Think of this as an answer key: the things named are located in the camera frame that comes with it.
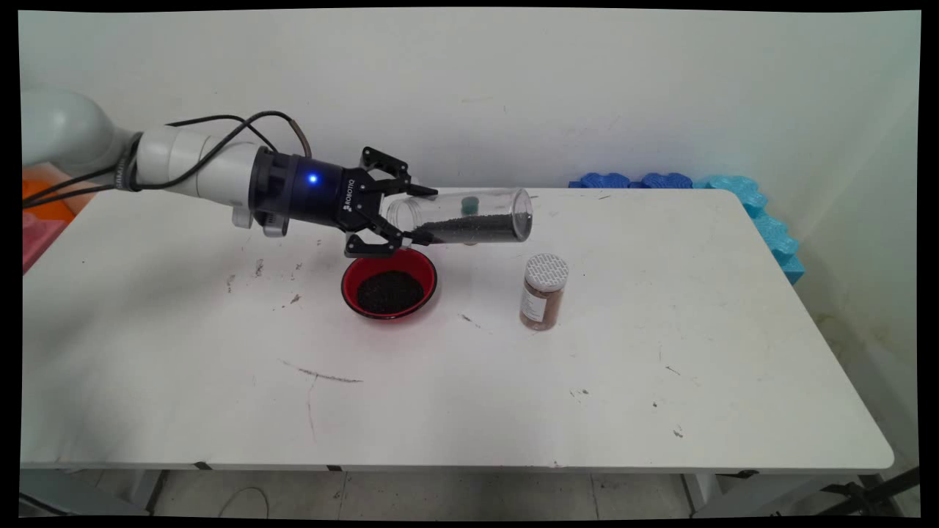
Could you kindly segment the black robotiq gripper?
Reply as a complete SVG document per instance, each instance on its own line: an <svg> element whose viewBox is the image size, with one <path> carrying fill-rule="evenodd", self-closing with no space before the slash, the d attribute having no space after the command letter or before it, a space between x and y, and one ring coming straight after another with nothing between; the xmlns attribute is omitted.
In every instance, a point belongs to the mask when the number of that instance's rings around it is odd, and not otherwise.
<svg viewBox="0 0 939 528"><path fill-rule="evenodd" d="M438 193L416 184L405 161L373 147L363 147L355 168L261 147L249 178L248 207L259 223L272 220L276 234L284 235L290 220L335 227L346 234L346 257L384 260L406 246L430 245L435 237L402 230L375 213L375 195Z"/></svg>

